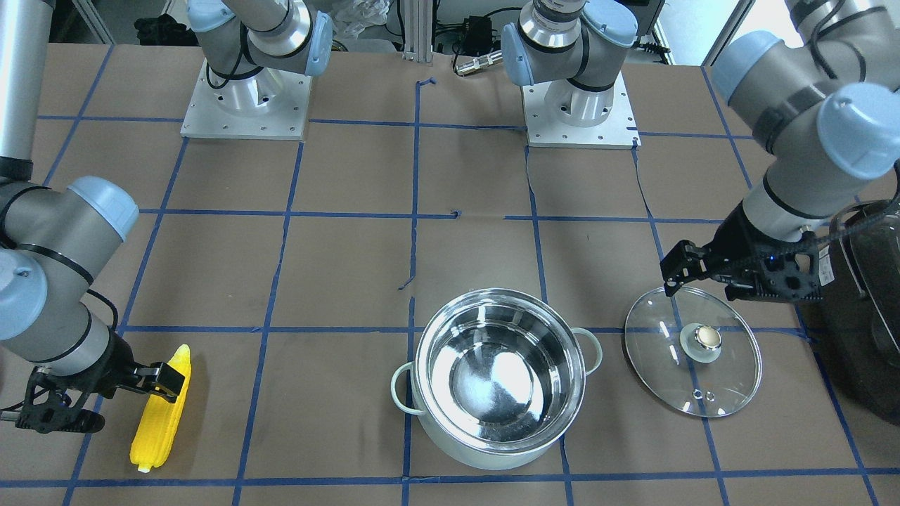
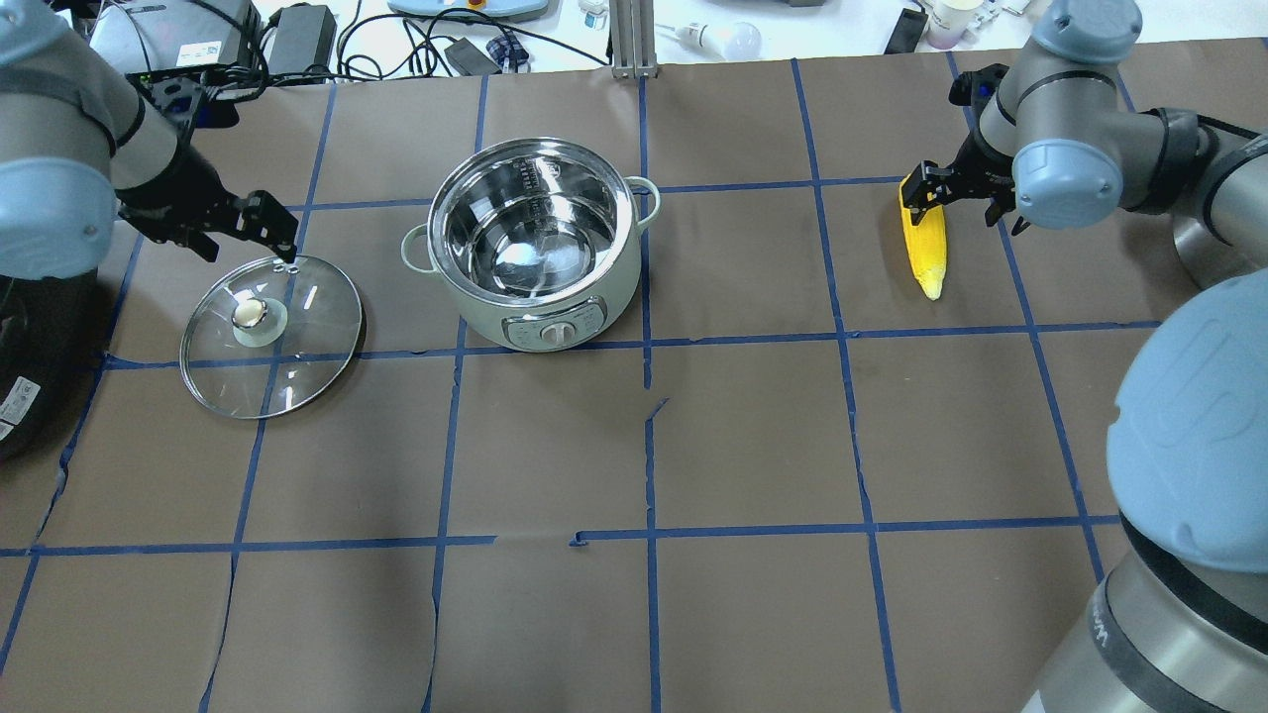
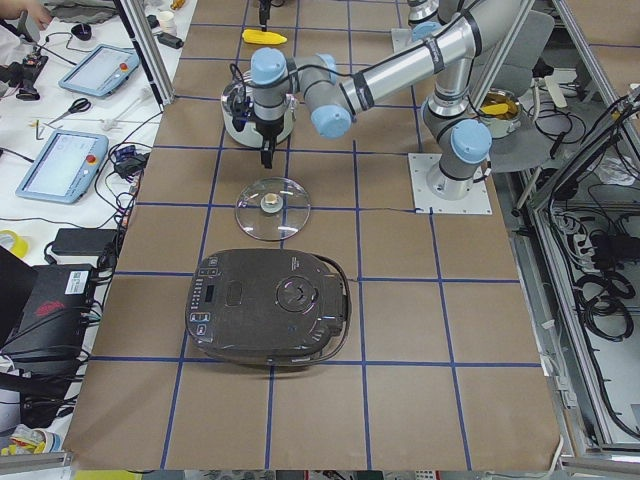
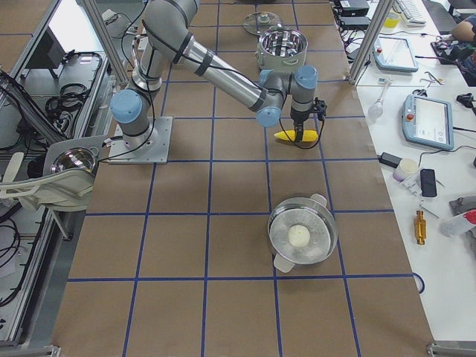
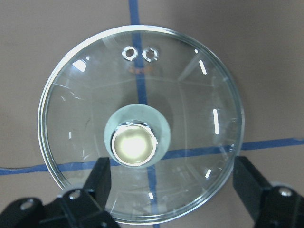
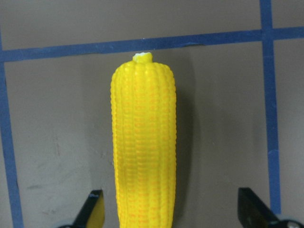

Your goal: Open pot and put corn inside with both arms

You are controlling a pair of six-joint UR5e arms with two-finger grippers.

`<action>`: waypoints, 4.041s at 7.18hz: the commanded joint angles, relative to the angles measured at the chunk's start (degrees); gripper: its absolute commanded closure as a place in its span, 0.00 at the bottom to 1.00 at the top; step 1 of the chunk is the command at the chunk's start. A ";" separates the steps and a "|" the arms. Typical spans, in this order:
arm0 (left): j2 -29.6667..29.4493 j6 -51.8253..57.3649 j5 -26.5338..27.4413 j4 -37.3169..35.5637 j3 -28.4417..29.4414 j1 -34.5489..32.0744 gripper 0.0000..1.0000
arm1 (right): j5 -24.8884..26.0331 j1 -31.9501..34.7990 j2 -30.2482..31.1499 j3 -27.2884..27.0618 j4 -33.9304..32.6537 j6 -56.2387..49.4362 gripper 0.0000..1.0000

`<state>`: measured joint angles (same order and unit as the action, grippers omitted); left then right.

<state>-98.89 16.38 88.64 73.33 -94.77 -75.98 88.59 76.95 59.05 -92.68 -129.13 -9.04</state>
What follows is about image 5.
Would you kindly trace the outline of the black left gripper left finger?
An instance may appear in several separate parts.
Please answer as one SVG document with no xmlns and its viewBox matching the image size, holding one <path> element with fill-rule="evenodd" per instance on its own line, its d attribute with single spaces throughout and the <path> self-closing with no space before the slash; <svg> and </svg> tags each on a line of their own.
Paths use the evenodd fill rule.
<svg viewBox="0 0 304 228">
<path fill-rule="evenodd" d="M 99 158 L 83 187 L 66 190 L 47 205 L 38 198 L 21 198 L 0 214 L 2 228 L 117 228 L 105 210 L 111 190 L 108 157 Z"/>
</svg>

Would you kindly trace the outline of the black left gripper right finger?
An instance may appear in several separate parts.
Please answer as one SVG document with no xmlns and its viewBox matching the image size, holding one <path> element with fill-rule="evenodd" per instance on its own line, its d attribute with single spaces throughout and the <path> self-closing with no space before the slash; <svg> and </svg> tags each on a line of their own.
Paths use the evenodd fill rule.
<svg viewBox="0 0 304 228">
<path fill-rule="evenodd" d="M 234 161 L 233 187 L 255 228 L 302 228 L 304 198 L 294 189 L 272 185 L 245 156 Z"/>
</svg>

